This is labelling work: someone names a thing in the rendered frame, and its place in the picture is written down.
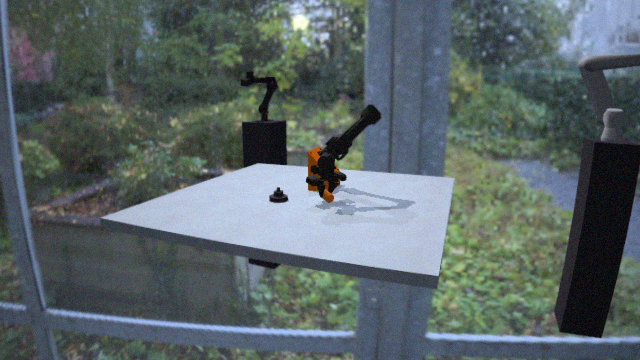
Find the orange knob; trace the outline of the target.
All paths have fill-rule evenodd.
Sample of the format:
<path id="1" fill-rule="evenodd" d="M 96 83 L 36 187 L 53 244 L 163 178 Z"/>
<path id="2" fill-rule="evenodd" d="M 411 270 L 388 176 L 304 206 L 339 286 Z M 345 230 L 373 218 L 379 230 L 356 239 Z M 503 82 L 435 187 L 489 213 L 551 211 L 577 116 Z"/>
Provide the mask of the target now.
<path id="1" fill-rule="evenodd" d="M 326 189 L 324 190 L 324 194 L 322 197 L 326 202 L 331 203 L 334 200 L 334 195 L 332 195 L 329 191 L 327 191 Z"/>

